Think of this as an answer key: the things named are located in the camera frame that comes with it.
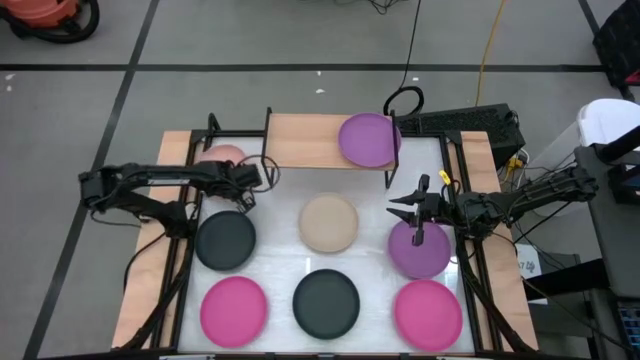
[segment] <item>wooden shelf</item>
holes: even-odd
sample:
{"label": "wooden shelf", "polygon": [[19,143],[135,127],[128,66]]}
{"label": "wooden shelf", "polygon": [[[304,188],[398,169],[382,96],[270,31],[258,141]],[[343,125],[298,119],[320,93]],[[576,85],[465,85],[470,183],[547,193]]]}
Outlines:
{"label": "wooden shelf", "polygon": [[395,161],[378,168],[367,168],[342,156],[338,132],[351,116],[271,114],[265,138],[266,155],[282,168],[393,170]]}

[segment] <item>purple plate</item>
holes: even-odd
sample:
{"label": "purple plate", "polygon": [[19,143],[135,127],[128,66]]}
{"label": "purple plate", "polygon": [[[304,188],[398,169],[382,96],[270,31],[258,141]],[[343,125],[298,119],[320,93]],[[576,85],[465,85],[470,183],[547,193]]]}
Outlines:
{"label": "purple plate", "polygon": [[[400,131],[396,129],[398,149]],[[380,167],[395,160],[391,122],[374,113],[356,114],[348,118],[338,134],[340,152],[356,165]]]}
{"label": "purple plate", "polygon": [[440,226],[424,223],[424,243],[413,246],[416,233],[404,221],[399,222],[389,235],[389,256],[396,268],[414,279],[430,279],[440,274],[449,264],[451,244]]}

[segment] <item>pink plate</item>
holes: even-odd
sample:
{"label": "pink plate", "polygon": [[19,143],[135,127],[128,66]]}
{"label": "pink plate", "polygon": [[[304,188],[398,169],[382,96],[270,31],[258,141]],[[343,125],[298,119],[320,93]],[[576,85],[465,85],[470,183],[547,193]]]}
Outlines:
{"label": "pink plate", "polygon": [[253,280],[228,277],[215,284],[200,307],[200,325],[214,344],[225,348],[247,345],[267,321],[267,298]]}
{"label": "pink plate", "polygon": [[198,161],[231,161],[238,165],[244,158],[244,152],[237,146],[217,145],[200,154]]}
{"label": "pink plate", "polygon": [[433,280],[412,281],[400,289],[393,313],[400,335],[420,350],[445,350],[462,332],[458,299]]}

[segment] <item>floor tile line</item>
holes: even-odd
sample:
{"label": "floor tile line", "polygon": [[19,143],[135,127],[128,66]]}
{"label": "floor tile line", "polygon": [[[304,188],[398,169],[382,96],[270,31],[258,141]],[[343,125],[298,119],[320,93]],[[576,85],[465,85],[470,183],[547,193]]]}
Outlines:
{"label": "floor tile line", "polygon": [[600,30],[600,26],[598,26],[598,21],[596,20],[596,17],[593,15],[593,11],[591,10],[589,3],[587,2],[587,0],[578,0],[578,4],[580,4],[582,13],[584,14],[584,17],[587,19],[587,23],[591,28],[591,32],[593,33],[593,35],[597,34],[598,30]]}
{"label": "floor tile line", "polygon": [[[102,167],[106,160],[109,146],[111,145],[116,127],[118,126],[118,121],[120,120],[122,108],[129,93],[129,89],[131,88],[131,83],[135,75],[135,66],[140,60],[142,49],[146,42],[147,36],[149,35],[149,29],[151,27],[153,17],[155,16],[156,10],[158,8],[158,2],[159,0],[151,0],[151,2],[149,3],[147,14],[145,15],[140,33],[138,35],[138,39],[136,40],[136,44],[131,54],[129,65],[127,66],[127,71],[123,77],[122,83],[118,90],[118,94],[115,98],[113,108],[111,110],[111,114],[103,131],[100,144],[98,145],[98,150],[96,151],[96,155],[91,166],[92,170]],[[58,259],[58,263],[53,273],[51,283],[49,284],[49,288],[47,289],[44,301],[42,302],[42,306],[40,308],[40,312],[38,313],[36,323],[31,332],[31,336],[29,337],[29,342],[27,343],[27,347],[23,356],[24,359],[35,359],[40,353],[42,342],[44,341],[47,328],[49,327],[49,323],[51,322],[51,317],[53,316],[56,303],[58,302],[58,298],[60,297],[60,292],[62,291],[65,278],[71,265],[71,259],[73,258],[78,240],[80,239],[80,234],[82,233],[82,228],[84,227],[86,216],[87,209],[82,206],[82,204],[78,203],[73,221],[71,222],[71,226],[69,227],[69,231],[67,233],[67,238],[62,248],[62,253],[60,254],[60,258]]]}
{"label": "floor tile line", "polygon": [[[403,71],[405,64],[137,64],[135,71],[145,72],[287,72],[287,71]],[[128,71],[131,65],[110,64],[0,64],[0,71]],[[479,64],[411,64],[410,71],[477,72]],[[602,65],[508,65],[485,66],[485,72],[605,72]]]}

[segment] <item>beige plate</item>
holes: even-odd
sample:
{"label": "beige plate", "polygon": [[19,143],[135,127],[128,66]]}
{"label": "beige plate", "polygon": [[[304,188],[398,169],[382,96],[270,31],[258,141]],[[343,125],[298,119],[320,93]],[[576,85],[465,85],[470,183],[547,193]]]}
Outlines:
{"label": "beige plate", "polygon": [[337,252],[358,236],[358,212],[344,197],[319,194],[309,201],[298,220],[300,238],[314,250]]}

